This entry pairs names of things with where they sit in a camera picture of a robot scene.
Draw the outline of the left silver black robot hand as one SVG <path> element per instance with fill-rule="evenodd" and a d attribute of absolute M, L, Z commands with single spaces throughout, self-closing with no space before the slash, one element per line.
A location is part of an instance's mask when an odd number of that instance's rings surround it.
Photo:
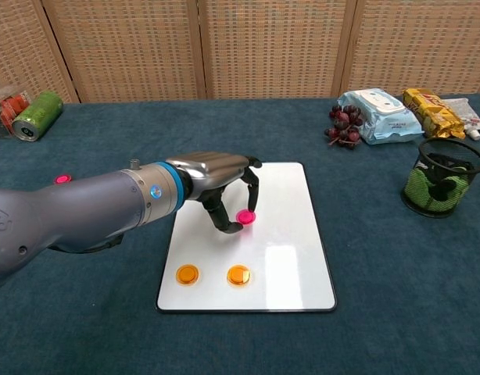
<path fill-rule="evenodd" d="M 243 181 L 249 192 L 247 209 L 253 213 L 259 195 L 259 178 L 253 169 L 260 168 L 261 161 L 226 152 L 192 152 L 171 157 L 166 163 L 183 181 L 184 199 L 200 202 L 219 231 L 235 234 L 243 229 L 241 223 L 230 221 L 222 194 L 229 184 Z"/>

